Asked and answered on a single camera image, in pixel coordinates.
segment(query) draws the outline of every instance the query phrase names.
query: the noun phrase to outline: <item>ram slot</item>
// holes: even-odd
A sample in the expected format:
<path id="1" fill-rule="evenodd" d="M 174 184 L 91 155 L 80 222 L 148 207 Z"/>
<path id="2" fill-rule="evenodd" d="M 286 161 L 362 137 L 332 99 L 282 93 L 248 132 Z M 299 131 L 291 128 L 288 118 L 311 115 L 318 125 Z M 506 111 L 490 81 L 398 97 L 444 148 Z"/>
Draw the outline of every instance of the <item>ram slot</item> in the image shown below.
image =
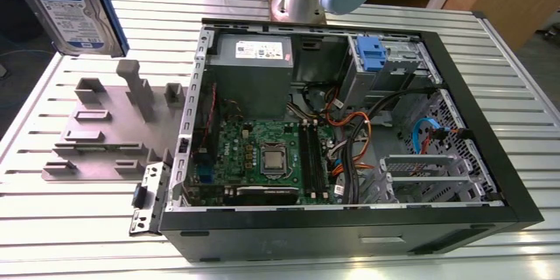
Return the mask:
<path id="1" fill-rule="evenodd" d="M 304 178 L 306 195 L 312 192 L 312 169 L 310 164 L 310 144 L 307 141 L 307 126 L 299 125 L 299 164 L 302 165 L 302 177 Z"/>
<path id="2" fill-rule="evenodd" d="M 318 134 L 318 126 L 310 126 L 308 128 L 308 139 L 310 143 L 310 157 L 311 157 L 311 165 L 312 165 L 312 189 L 314 191 L 322 195 L 326 191 L 324 188 L 324 172 L 323 172 L 323 159 L 322 159 L 322 144 L 319 140 Z"/>

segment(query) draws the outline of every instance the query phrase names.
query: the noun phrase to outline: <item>slotted metal table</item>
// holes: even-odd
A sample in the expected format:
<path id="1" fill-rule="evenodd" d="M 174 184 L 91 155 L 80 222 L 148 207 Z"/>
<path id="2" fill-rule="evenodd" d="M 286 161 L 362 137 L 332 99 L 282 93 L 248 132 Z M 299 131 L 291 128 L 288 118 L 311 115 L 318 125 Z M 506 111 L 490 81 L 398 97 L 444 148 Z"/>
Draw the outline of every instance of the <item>slotted metal table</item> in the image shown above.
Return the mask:
<path id="1" fill-rule="evenodd" d="M 203 17 L 267 20 L 263 0 L 112 0 L 151 86 L 188 86 Z M 488 21 L 366 5 L 328 23 L 436 31 L 546 221 L 432 256 L 190 264 L 163 237 L 128 237 L 134 182 L 54 184 L 43 165 L 75 85 L 123 85 L 116 60 L 58 55 L 0 142 L 0 275 L 104 279 L 552 279 L 560 275 L 560 115 Z"/>

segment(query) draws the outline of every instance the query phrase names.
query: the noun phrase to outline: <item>gray plastic part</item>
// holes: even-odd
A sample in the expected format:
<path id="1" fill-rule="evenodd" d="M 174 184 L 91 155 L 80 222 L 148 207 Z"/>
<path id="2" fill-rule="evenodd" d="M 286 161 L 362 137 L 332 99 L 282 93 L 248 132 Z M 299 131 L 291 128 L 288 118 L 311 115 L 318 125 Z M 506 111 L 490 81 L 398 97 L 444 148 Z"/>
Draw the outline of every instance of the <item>gray plastic part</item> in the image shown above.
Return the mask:
<path id="1" fill-rule="evenodd" d="M 131 89 L 128 95 L 131 103 L 139 107 L 144 121 L 150 122 L 155 119 L 155 111 L 152 108 L 155 97 L 148 81 L 146 79 L 140 79 L 139 71 L 140 63 L 138 60 L 119 60 L 116 74 L 126 80 L 128 88 Z"/>
<path id="2" fill-rule="evenodd" d="M 168 166 L 174 165 L 174 155 L 170 152 L 170 149 L 164 150 L 163 157 L 159 157 L 158 154 L 156 154 L 156 151 L 154 149 L 150 149 L 148 157 L 147 157 L 147 163 L 154 164 L 154 163 L 158 163 L 158 162 L 163 162 Z"/>
<path id="3" fill-rule="evenodd" d="M 64 136 L 64 140 L 67 141 L 102 141 L 104 138 L 106 136 L 99 130 L 92 130 L 92 131 L 70 130 Z"/>
<path id="4" fill-rule="evenodd" d="M 47 162 L 47 165 L 44 166 L 43 169 L 48 174 L 52 174 L 52 175 L 59 175 L 59 174 L 74 175 L 76 166 L 68 160 L 62 160 L 62 161 Z"/>
<path id="5" fill-rule="evenodd" d="M 166 101 L 171 108 L 183 108 L 184 106 L 184 92 L 180 83 L 166 84 Z"/>
<path id="6" fill-rule="evenodd" d="M 110 121 L 111 113 L 107 110 L 78 111 L 74 115 L 76 121 Z"/>
<path id="7" fill-rule="evenodd" d="M 106 92 L 106 87 L 98 78 L 82 78 L 75 93 L 84 104 L 100 104 L 98 94 Z"/>
<path id="8" fill-rule="evenodd" d="M 115 161 L 115 170 L 122 175 L 144 173 L 146 169 L 147 168 L 142 166 L 139 160 Z"/>
<path id="9" fill-rule="evenodd" d="M 98 104 L 78 102 L 60 142 L 52 149 L 58 157 L 52 159 L 55 164 L 44 168 L 44 180 L 138 180 L 144 173 L 143 168 L 150 164 L 151 151 L 152 159 L 156 157 L 172 165 L 170 150 L 175 151 L 178 145 L 183 109 L 167 106 L 166 88 L 154 88 L 154 121 L 150 123 L 144 121 L 139 108 L 131 105 L 128 87 L 103 89 L 104 92 L 96 93 Z M 98 132 L 104 138 L 92 140 Z M 79 135 L 82 138 L 68 141 L 68 133 L 71 137 Z M 68 160 L 74 168 L 59 170 L 59 160 Z M 138 164 L 132 167 L 119 166 L 118 161 L 138 161 Z"/>

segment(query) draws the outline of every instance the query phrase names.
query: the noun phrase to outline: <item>hard drive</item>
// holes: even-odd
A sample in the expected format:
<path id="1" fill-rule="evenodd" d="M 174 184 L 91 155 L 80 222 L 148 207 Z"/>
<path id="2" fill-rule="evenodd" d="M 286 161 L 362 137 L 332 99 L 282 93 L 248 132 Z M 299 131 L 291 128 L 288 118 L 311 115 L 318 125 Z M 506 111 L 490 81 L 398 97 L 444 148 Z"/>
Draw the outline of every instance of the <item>hard drive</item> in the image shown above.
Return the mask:
<path id="1" fill-rule="evenodd" d="M 127 55 L 127 38 L 110 0 L 26 2 L 62 54 Z"/>

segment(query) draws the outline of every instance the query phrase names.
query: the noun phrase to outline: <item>sticker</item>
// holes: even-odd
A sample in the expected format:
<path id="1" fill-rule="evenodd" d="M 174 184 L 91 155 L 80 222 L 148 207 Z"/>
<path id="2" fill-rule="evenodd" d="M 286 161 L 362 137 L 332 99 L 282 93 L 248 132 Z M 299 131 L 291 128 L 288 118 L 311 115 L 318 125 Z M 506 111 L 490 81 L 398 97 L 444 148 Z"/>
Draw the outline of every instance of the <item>sticker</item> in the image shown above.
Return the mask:
<path id="1" fill-rule="evenodd" d="M 344 195 L 344 186 L 335 185 L 335 195 Z"/>
<path id="2" fill-rule="evenodd" d="M 344 106 L 344 103 L 338 98 L 332 100 L 332 103 L 338 108 L 343 108 Z"/>
<path id="3" fill-rule="evenodd" d="M 236 43 L 236 58 L 284 59 L 282 43 L 239 41 Z"/>
<path id="4" fill-rule="evenodd" d="M 94 20 L 86 15 L 84 0 L 40 1 L 64 41 L 79 48 L 102 48 L 103 38 Z"/>

